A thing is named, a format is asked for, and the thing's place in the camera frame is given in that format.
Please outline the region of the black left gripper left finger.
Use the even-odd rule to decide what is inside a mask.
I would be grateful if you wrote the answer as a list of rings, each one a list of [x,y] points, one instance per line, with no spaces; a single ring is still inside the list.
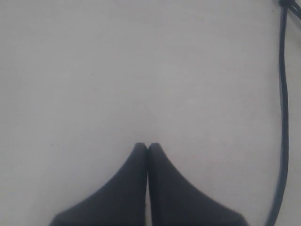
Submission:
[[[147,147],[136,143],[118,172],[98,191],[59,213],[52,226],[143,226]]]

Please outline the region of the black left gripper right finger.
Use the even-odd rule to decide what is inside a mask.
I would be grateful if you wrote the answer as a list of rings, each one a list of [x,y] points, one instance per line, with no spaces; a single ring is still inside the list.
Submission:
[[[170,162],[159,143],[148,148],[154,226],[246,226],[245,218],[206,196]]]

